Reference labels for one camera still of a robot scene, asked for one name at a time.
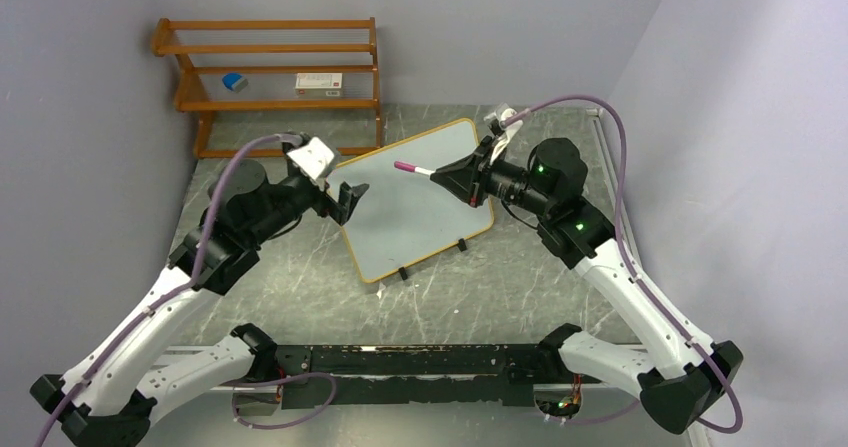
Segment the white marker pen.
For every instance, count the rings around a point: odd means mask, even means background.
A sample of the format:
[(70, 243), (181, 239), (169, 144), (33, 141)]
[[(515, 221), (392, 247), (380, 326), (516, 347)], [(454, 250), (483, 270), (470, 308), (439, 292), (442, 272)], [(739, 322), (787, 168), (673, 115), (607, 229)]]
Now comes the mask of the white marker pen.
[(433, 170), (426, 169), (426, 168), (423, 168), (423, 167), (418, 167), (418, 166), (413, 167), (412, 172), (419, 174), (419, 175), (426, 176), (426, 177), (430, 177), (431, 175), (433, 175), (435, 173), (435, 171), (433, 171)]

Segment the yellow-framed whiteboard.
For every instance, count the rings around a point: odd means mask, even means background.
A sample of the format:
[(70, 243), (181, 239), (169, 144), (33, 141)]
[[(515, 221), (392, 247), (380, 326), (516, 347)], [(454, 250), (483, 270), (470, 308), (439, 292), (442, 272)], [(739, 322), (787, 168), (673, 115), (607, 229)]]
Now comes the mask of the yellow-framed whiteboard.
[(344, 161), (333, 170), (328, 182), (334, 195), (344, 182), (369, 186), (342, 227), (363, 282), (404, 273), (493, 226), (490, 202), (469, 207), (425, 176), (395, 167), (399, 161), (435, 169), (471, 153), (478, 143), (474, 122), (461, 118)]

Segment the magenta marker cap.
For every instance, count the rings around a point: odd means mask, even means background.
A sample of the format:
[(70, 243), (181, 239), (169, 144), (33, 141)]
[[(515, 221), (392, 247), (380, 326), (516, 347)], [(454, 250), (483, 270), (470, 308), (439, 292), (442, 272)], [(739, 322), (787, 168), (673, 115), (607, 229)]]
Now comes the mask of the magenta marker cap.
[(398, 170), (402, 170), (402, 171), (406, 171), (406, 172), (415, 172), (416, 171), (416, 167), (414, 165), (406, 163), (406, 162), (402, 162), (402, 161), (395, 161), (394, 167)]

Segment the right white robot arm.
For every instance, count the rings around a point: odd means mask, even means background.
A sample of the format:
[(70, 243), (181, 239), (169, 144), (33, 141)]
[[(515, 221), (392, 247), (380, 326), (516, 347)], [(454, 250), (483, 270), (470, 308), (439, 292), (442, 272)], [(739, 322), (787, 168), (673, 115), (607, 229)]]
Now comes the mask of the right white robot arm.
[(592, 285), (636, 334), (637, 352), (565, 324), (540, 342), (539, 365), (550, 380), (588, 376), (633, 396), (665, 431), (684, 433), (723, 395), (743, 361), (731, 341), (697, 329), (631, 257), (614, 224), (583, 195), (588, 167), (566, 138), (549, 138), (521, 167), (495, 158), (485, 137), (468, 156), (429, 173), (461, 202), (493, 197), (537, 219), (543, 246)]

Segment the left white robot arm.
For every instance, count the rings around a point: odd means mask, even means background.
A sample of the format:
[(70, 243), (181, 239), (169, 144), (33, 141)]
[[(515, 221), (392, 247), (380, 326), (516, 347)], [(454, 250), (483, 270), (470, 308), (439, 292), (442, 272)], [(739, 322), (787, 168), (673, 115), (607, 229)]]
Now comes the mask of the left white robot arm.
[(366, 192), (347, 183), (330, 192), (294, 161), (277, 183), (255, 160), (231, 161), (210, 188), (199, 226), (170, 254), (144, 300), (77, 366), (41, 376), (32, 397), (76, 446), (135, 446), (165, 415), (217, 385), (279, 378), (276, 343), (251, 323), (182, 361), (162, 369), (154, 363), (189, 319), (258, 263), (264, 242), (310, 210), (344, 224)]

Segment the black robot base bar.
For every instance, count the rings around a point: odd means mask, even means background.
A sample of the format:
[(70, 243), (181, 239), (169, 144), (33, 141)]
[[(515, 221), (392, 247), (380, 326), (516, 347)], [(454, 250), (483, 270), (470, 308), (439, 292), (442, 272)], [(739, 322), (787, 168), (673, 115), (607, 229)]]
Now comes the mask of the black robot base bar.
[(568, 388), (575, 378), (535, 344), (284, 345), (276, 359), (289, 376), (323, 372), (336, 380), (289, 384), (282, 390), (285, 410), (323, 403), (531, 407), (543, 387)]

